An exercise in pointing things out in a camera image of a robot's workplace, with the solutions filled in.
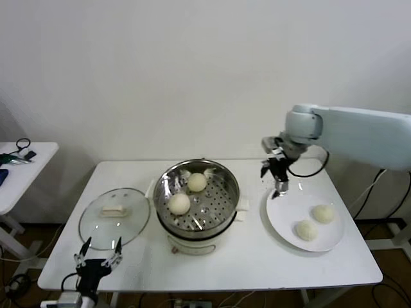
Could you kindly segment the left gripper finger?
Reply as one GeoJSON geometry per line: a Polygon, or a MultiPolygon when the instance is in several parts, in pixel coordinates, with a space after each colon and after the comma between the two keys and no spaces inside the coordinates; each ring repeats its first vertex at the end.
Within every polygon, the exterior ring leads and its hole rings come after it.
{"type": "Polygon", "coordinates": [[[123,260],[122,254],[122,237],[120,237],[117,241],[117,244],[114,249],[114,253],[108,259],[105,259],[102,262],[102,266],[118,266],[119,263],[123,260]]]}
{"type": "Polygon", "coordinates": [[[90,247],[91,239],[92,237],[89,237],[88,240],[82,245],[80,251],[74,254],[74,262],[76,264],[76,267],[85,266],[85,255],[90,247]]]}

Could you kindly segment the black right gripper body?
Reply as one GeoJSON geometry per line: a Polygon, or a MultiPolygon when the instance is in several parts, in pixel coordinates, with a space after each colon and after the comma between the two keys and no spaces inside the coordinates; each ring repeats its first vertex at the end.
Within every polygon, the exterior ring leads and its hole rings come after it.
{"type": "Polygon", "coordinates": [[[268,158],[269,170],[272,176],[278,182],[288,181],[288,168],[293,164],[293,160],[288,158],[268,158]]]}

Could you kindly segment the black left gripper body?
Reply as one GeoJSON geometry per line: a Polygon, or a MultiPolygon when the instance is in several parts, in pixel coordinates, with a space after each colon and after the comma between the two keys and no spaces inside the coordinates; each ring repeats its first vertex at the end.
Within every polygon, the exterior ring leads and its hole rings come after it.
{"type": "Polygon", "coordinates": [[[100,280],[111,274],[112,269],[105,259],[87,259],[76,267],[80,281],[76,290],[81,293],[97,292],[100,280]]]}

